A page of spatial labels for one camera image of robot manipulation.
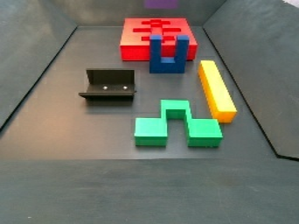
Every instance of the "green block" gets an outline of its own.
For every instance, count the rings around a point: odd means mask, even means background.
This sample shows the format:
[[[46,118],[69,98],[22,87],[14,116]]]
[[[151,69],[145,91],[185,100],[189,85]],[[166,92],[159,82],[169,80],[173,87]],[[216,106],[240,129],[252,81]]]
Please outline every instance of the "green block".
[[[220,147],[224,135],[217,119],[193,119],[189,127],[189,146]]]
[[[217,119],[193,119],[185,100],[162,100],[162,118],[135,119],[135,145],[167,145],[167,119],[183,119],[189,146],[218,147],[224,138]]]
[[[166,146],[167,123],[162,118],[135,119],[135,145]]]

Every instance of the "yellow rectangular bar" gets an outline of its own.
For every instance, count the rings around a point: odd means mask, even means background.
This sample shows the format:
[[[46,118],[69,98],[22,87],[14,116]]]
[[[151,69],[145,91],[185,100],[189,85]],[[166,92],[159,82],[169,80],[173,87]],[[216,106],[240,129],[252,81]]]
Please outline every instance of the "yellow rectangular bar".
[[[232,123],[238,110],[213,60],[201,62],[200,76],[213,118],[218,119],[220,123]]]

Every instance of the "red block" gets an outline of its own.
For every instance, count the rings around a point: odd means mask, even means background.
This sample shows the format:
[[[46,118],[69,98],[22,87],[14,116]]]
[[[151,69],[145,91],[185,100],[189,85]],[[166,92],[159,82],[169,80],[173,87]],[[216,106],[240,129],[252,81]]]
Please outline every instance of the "red block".
[[[127,18],[121,40],[122,60],[150,60],[150,35],[163,35],[163,57],[175,55],[178,34],[190,36],[187,60],[194,60],[198,42],[186,18]]]

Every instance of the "blue u-shaped block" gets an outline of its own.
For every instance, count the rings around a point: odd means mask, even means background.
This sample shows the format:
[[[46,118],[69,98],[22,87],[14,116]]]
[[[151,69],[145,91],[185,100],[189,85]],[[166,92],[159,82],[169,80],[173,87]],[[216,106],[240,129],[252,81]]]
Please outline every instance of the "blue u-shaped block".
[[[190,48],[189,35],[178,35],[177,49],[174,58],[163,57],[163,36],[151,35],[151,57],[150,73],[151,74],[185,74],[187,53]]]

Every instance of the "plastic block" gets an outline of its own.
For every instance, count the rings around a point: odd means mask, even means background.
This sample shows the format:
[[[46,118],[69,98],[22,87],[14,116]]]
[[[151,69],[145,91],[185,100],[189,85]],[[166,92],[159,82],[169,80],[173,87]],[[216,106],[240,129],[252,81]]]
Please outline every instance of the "plastic block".
[[[167,120],[183,119],[189,146],[218,147],[224,138],[216,119],[193,119],[190,102],[162,100],[162,118],[135,119],[135,145],[166,146]]]
[[[189,146],[218,147],[224,138],[217,119],[193,119]]]
[[[162,57],[163,36],[151,35],[150,39],[151,39],[150,73],[183,74],[187,60],[190,37],[186,35],[178,35],[177,52],[174,58]]]
[[[161,118],[135,119],[135,145],[166,146],[167,124]]]
[[[187,60],[194,60],[198,42],[186,18],[127,18],[121,39],[122,60],[150,60],[150,36],[163,35],[163,57],[175,55],[175,37],[190,37]]]
[[[213,118],[218,119],[220,123],[232,123],[238,110],[213,60],[201,62],[200,76]]]
[[[178,4],[179,0],[145,0],[147,9],[175,9]]]

